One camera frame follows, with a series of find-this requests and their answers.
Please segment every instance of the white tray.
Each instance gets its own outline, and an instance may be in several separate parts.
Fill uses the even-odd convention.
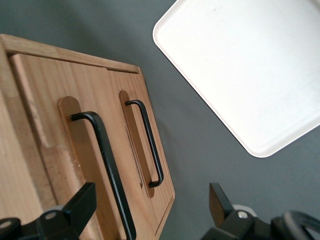
[[[319,0],[178,0],[153,39],[253,156],[320,124]]]

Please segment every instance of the gray floor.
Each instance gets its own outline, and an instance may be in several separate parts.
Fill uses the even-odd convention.
[[[2,0],[0,33],[142,68],[176,192],[162,240],[197,240],[213,225],[210,182],[267,222],[287,210],[320,218],[320,129],[271,157],[249,155],[153,42],[173,3]]]

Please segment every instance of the black plastic part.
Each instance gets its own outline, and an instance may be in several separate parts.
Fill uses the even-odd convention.
[[[87,119],[90,121],[100,148],[105,170],[109,177],[126,237],[128,240],[135,240],[137,237],[136,228],[118,172],[115,157],[111,149],[110,141],[108,139],[107,131],[101,117],[93,111],[86,111],[73,114],[70,118],[72,121],[81,119]]]
[[[239,240],[239,238],[220,228],[210,228],[201,240]]]
[[[286,229],[287,239],[314,240],[306,228],[320,233],[320,221],[299,211],[288,211],[282,216],[283,227]]]
[[[139,109],[140,109],[140,113],[141,113],[141,116],[142,116],[142,121],[143,121],[143,124],[144,124],[145,132],[146,132],[146,135],[148,137],[149,145],[150,145],[150,148],[151,148],[151,153],[152,153],[152,157],[153,157],[156,173],[158,175],[158,181],[150,182],[149,183],[149,188],[155,188],[155,187],[160,186],[160,184],[163,182],[163,180],[164,180],[164,172],[163,172],[162,167],[161,167],[161,162],[160,162],[157,146],[156,146],[156,143],[155,143],[154,135],[152,133],[150,121],[149,121],[149,118],[148,118],[147,109],[146,109],[145,104],[140,100],[130,100],[130,101],[126,101],[125,102],[126,106],[129,106],[131,104],[137,105],[139,107]]]
[[[39,240],[79,240],[79,234],[69,225],[63,212],[53,210],[36,220]]]
[[[68,220],[68,224],[80,236],[96,209],[96,185],[87,182],[61,211]]]
[[[21,235],[21,221],[10,217],[0,219],[0,240],[12,240]]]

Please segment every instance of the black metal handle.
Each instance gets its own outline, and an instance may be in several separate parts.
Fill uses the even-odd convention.
[[[125,102],[126,106],[129,106],[131,104],[138,105],[138,107],[140,109],[140,113],[141,113],[141,116],[142,116],[144,128],[145,128],[146,135],[148,137],[149,145],[150,145],[150,148],[151,148],[151,152],[152,152],[152,157],[153,157],[153,161],[154,161],[154,164],[155,164],[156,173],[158,174],[158,181],[149,182],[149,188],[158,187],[158,186],[160,186],[160,184],[164,180],[164,172],[163,172],[162,167],[161,167],[161,162],[160,162],[160,158],[159,158],[159,155],[158,155],[158,151],[157,151],[157,146],[156,146],[156,143],[155,143],[154,135],[152,133],[151,125],[150,125],[150,122],[149,122],[146,106],[140,100],[130,100],[130,101],[126,101]]]
[[[105,170],[108,174],[115,201],[120,212],[122,224],[128,240],[135,240],[137,237],[136,228],[129,209],[126,194],[120,179],[115,157],[111,149],[107,131],[101,117],[93,112],[86,111],[76,113],[70,116],[72,121],[87,119],[92,124],[94,133],[103,158]]]

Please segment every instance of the silver bolt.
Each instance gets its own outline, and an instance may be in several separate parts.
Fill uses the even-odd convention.
[[[245,211],[238,211],[238,217],[241,219],[247,219],[248,214]]]
[[[9,227],[11,225],[11,221],[5,221],[2,224],[0,224],[0,229],[5,229],[6,227]]]
[[[57,214],[54,211],[52,211],[52,212],[48,213],[47,215],[45,215],[44,218],[49,220],[49,219],[53,219],[56,215]]]

